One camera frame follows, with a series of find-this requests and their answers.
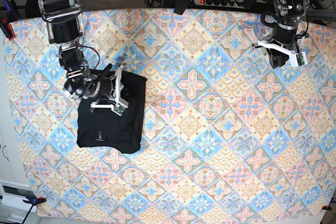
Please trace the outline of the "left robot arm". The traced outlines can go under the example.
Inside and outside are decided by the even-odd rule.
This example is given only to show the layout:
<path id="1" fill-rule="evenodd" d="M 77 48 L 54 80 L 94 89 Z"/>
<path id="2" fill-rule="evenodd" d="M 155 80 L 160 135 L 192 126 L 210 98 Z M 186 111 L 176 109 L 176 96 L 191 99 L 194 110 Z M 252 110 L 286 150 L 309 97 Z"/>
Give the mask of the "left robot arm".
<path id="1" fill-rule="evenodd" d="M 272 68 L 282 67 L 287 61 L 292 67 L 306 65 L 306 53 L 298 42 L 307 38 L 308 30 L 298 32 L 302 19 L 310 21 L 335 21 L 335 11 L 315 9 L 310 0 L 262 0 L 268 7 L 261 9 L 260 21 L 271 28 L 271 34 L 253 44 L 265 48 Z"/>

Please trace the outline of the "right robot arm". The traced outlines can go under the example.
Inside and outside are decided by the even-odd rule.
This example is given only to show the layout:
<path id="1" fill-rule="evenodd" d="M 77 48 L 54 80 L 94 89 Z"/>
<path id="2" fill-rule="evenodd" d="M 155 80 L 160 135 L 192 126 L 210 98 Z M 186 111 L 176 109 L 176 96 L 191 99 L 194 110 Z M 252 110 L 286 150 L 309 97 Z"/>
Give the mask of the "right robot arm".
<path id="1" fill-rule="evenodd" d="M 94 72 L 83 55 L 84 46 L 79 42 L 83 36 L 80 0 L 37 0 L 42 19 L 47 25 L 50 44 L 59 45 L 59 63 L 66 71 L 65 94 L 73 99 L 91 98 L 90 110 L 109 109 L 118 116 L 128 108 L 122 98 L 121 82 L 124 65 L 112 71 L 107 65 Z"/>

